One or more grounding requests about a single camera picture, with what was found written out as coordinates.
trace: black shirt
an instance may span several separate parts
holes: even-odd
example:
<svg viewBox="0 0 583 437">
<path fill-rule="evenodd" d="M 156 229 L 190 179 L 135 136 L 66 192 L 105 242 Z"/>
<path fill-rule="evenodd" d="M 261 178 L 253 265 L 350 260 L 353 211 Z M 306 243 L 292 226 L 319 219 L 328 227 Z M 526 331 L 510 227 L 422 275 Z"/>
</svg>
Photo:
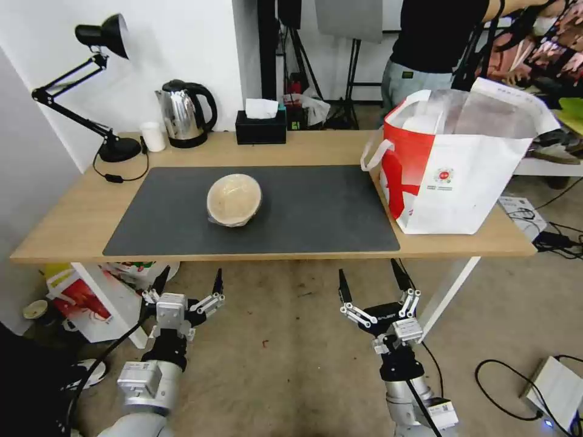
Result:
<svg viewBox="0 0 583 437">
<path fill-rule="evenodd" d="M 451 73 L 489 0 L 404 0 L 390 60 L 426 73 Z"/>
</svg>

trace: lamp shade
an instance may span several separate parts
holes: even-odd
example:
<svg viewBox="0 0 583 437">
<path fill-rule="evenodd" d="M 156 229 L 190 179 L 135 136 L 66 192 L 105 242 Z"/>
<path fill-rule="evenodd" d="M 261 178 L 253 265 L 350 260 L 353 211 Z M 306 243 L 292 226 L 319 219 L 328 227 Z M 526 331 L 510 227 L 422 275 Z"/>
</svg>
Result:
<svg viewBox="0 0 583 437">
<path fill-rule="evenodd" d="M 121 14 L 115 14 L 101 26 L 80 24 L 75 27 L 77 41 L 88 47 L 107 47 L 116 55 L 128 58 L 123 45 L 123 34 L 127 34 L 126 21 Z"/>
</svg>

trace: concrete floor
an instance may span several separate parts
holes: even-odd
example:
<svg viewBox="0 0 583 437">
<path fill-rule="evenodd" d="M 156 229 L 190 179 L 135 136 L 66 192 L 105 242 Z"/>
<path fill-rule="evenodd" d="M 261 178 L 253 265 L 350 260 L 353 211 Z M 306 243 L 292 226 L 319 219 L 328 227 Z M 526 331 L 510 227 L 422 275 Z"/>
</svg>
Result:
<svg viewBox="0 0 583 437">
<path fill-rule="evenodd" d="M 535 205 L 557 194 L 536 177 L 514 178 L 507 193 Z M 547 220 L 583 228 L 583 184 L 542 212 Z M 428 302 L 451 261 L 405 264 Z M 497 358 L 530 375 L 550 354 L 583 356 L 582 266 L 555 254 L 477 265 L 426 339 L 460 418 L 460 436 L 549 435 L 541 423 L 517 421 L 490 404 L 474 369 Z M 344 268 L 360 307 L 397 300 L 388 260 L 183 263 L 167 291 L 205 296 L 218 267 L 227 302 L 189 346 L 170 420 L 177 437 L 393 435 L 372 338 L 340 315 L 336 293 L 338 268 Z M 438 389 L 431 358 L 421 347 L 415 352 Z M 123 344 L 112 356 L 110 376 L 85 392 L 80 423 L 86 436 L 121 416 L 115 380 L 123 363 L 141 354 Z M 568 364 L 583 376 L 583 365 Z M 523 382 L 509 371 L 485 368 L 482 380 L 506 408 L 531 413 L 518 399 Z"/>
</svg>

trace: lamp arm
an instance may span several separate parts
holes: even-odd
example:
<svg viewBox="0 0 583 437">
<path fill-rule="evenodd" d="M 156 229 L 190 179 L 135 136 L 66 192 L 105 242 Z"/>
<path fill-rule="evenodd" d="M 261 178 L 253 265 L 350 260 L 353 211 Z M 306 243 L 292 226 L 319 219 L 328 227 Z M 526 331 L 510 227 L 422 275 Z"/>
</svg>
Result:
<svg viewBox="0 0 583 437">
<path fill-rule="evenodd" d="M 88 65 L 96 64 L 98 66 L 97 70 L 92 71 L 91 73 L 86 74 L 80 79 L 77 79 L 74 82 L 68 83 L 64 85 L 59 91 L 51 94 L 50 90 L 55 88 L 59 85 L 62 80 L 66 79 L 67 77 L 71 76 L 72 74 L 78 72 L 79 70 L 85 68 Z M 70 118 L 73 121 L 76 121 L 79 124 L 82 124 L 86 128 L 94 131 L 95 133 L 101 135 L 103 138 L 108 138 L 113 136 L 113 129 L 110 127 L 104 126 L 102 124 L 98 124 L 94 121 L 91 121 L 87 118 L 83 118 L 80 115 L 76 114 L 75 112 L 71 111 L 70 109 L 61 106 L 57 102 L 55 102 L 55 98 L 60 96 L 61 94 L 67 92 L 71 88 L 79 85 L 82 82 L 85 82 L 87 79 L 95 76 L 97 73 L 102 72 L 107 68 L 107 56 L 102 55 L 101 53 L 96 53 L 95 56 L 92 56 L 87 61 L 82 63 L 81 65 L 75 67 L 74 69 L 66 72 L 64 75 L 58 77 L 57 79 L 53 80 L 52 82 L 46 84 L 45 86 L 39 87 L 32 91 L 32 98 L 42 103 L 45 106 L 57 111 L 58 113 L 63 114 L 65 117 Z"/>
</svg>

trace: router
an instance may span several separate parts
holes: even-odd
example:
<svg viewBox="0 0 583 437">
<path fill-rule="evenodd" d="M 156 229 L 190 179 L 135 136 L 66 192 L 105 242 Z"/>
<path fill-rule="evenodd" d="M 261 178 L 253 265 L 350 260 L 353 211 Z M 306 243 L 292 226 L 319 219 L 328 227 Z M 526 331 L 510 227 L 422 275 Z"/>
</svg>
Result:
<svg viewBox="0 0 583 437">
<path fill-rule="evenodd" d="M 531 380 L 540 390 L 557 423 L 568 430 L 583 401 L 583 379 L 550 356 L 540 363 Z M 527 384 L 521 398 L 535 411 L 542 411 L 544 418 L 552 422 L 531 384 Z"/>
</svg>

